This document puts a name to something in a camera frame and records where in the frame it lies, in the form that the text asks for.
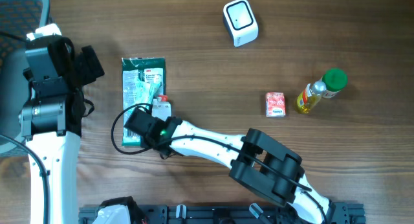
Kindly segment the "red stick sachet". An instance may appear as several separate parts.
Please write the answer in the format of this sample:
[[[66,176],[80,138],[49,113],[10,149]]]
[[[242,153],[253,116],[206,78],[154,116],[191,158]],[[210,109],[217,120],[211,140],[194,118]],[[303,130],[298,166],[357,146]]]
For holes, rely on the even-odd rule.
[[[159,102],[167,102],[168,101],[168,96],[167,95],[158,95],[157,100]]]

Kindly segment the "small red white box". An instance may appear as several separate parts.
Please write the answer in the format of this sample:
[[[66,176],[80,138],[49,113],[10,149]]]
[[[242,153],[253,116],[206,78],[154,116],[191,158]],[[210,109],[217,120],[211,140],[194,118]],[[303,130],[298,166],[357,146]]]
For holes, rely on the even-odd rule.
[[[266,117],[284,117],[286,115],[284,93],[269,92],[266,99]]]

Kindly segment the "green lid jar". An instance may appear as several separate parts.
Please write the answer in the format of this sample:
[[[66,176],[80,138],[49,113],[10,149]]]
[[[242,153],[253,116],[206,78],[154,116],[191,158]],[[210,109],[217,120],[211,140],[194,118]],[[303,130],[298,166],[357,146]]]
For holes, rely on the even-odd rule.
[[[324,98],[332,98],[336,96],[348,83],[346,73],[340,68],[329,69],[320,79],[326,85]]]

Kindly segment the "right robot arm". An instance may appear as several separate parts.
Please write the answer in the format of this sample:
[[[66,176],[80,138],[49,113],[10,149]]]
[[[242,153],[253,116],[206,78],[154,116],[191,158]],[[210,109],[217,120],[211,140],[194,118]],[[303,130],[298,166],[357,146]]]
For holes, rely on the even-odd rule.
[[[308,182],[302,158],[258,129],[250,128],[246,135],[225,135],[179,117],[162,120],[141,109],[135,109],[124,126],[142,138],[145,149],[216,162],[262,199],[279,207],[290,205],[309,223],[328,222],[330,201]]]

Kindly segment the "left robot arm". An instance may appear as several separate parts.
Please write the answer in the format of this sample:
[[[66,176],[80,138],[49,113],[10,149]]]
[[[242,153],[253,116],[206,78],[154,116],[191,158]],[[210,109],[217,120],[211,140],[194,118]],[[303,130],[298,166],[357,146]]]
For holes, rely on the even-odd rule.
[[[77,223],[76,166],[85,106],[83,87],[105,73],[91,46],[75,53],[57,24],[27,35],[23,75],[30,94],[19,114],[31,163],[31,223]]]

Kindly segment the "green white plastic packet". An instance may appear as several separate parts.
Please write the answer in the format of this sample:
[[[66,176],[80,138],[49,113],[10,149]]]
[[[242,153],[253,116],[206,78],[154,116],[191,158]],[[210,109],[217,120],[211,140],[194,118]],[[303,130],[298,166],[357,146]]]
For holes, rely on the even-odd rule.
[[[123,109],[133,104],[152,104],[166,94],[165,58],[122,58]]]

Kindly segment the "yellow dish soap bottle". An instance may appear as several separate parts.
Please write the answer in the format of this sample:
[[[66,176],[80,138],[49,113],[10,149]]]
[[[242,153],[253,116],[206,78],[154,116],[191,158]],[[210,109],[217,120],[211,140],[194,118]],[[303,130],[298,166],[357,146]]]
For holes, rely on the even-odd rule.
[[[326,90],[327,87],[321,80],[307,84],[296,99],[296,108],[298,112],[301,114],[309,113],[310,110],[321,100]]]

